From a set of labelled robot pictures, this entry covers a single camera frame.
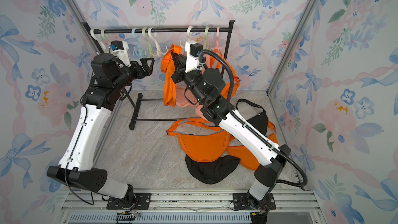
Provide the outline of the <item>pink bag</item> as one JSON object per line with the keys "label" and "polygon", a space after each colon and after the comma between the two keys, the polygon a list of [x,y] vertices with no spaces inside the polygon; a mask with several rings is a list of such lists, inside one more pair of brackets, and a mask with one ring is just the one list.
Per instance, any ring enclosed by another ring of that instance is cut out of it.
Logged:
{"label": "pink bag", "polygon": [[181,108],[193,107],[195,108],[195,114],[198,117],[201,117],[202,119],[206,120],[203,113],[201,112],[203,106],[197,102],[195,96],[186,87],[177,86],[176,105]]}

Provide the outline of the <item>black bag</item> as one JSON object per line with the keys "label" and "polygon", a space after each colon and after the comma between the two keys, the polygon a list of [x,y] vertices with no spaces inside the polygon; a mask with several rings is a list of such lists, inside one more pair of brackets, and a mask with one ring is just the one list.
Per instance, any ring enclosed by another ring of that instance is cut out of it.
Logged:
{"label": "black bag", "polygon": [[197,162],[186,155],[185,162],[189,173],[194,178],[204,184],[213,185],[234,172],[240,164],[240,158],[227,155],[213,162]]}
{"label": "black bag", "polygon": [[253,117],[249,118],[247,121],[254,127],[256,128],[261,134],[264,136],[267,136],[267,131],[268,131],[268,124],[269,124],[269,119],[266,113],[266,110],[261,106],[258,105],[254,102],[251,102],[247,99],[239,99],[237,100],[235,104],[235,108],[238,109],[238,104],[239,103],[246,103],[247,105],[253,107],[253,108],[258,108],[261,110],[258,114],[254,115]]}

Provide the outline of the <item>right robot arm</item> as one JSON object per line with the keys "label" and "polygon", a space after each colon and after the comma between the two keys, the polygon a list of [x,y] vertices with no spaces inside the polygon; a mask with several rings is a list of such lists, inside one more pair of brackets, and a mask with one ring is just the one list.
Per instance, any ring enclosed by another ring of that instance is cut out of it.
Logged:
{"label": "right robot arm", "polygon": [[[218,69],[205,66],[205,55],[215,58],[227,72],[230,85],[226,97],[221,94],[226,86],[223,76]],[[290,148],[269,140],[231,104],[234,73],[224,58],[210,50],[202,50],[193,59],[175,52],[171,53],[171,57],[175,68],[173,82],[184,82],[202,106],[205,119],[233,135],[259,161],[254,172],[255,181],[247,193],[249,204],[252,208],[257,208],[275,185],[282,182],[279,176],[289,160]],[[187,72],[190,61],[194,62],[194,68]]]}

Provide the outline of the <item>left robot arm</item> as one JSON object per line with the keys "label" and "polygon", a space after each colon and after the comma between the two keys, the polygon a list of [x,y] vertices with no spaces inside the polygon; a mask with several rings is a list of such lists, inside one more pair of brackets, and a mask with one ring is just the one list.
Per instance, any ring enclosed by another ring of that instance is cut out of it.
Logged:
{"label": "left robot arm", "polygon": [[72,140],[58,165],[50,166],[47,176],[68,188],[88,190],[111,200],[133,205],[133,186],[108,176],[104,169],[93,167],[101,129],[135,79],[150,76],[154,58],[122,61],[113,54],[99,54],[91,62],[93,77],[81,99],[80,117]]}

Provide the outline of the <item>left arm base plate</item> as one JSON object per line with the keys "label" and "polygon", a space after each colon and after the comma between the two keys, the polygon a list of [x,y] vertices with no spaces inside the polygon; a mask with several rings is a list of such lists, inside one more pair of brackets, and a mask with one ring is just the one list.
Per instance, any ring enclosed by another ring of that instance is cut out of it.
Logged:
{"label": "left arm base plate", "polygon": [[111,198],[108,200],[107,210],[148,210],[152,194],[149,192],[133,193],[124,199]]}

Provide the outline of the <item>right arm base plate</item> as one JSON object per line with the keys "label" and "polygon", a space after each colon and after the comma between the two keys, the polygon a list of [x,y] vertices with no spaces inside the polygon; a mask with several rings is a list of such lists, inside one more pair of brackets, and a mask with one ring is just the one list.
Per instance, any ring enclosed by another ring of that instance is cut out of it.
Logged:
{"label": "right arm base plate", "polygon": [[272,193],[266,193],[262,200],[251,197],[248,193],[233,193],[233,200],[230,208],[234,211],[253,210],[253,211],[271,211],[276,209],[274,196]]}

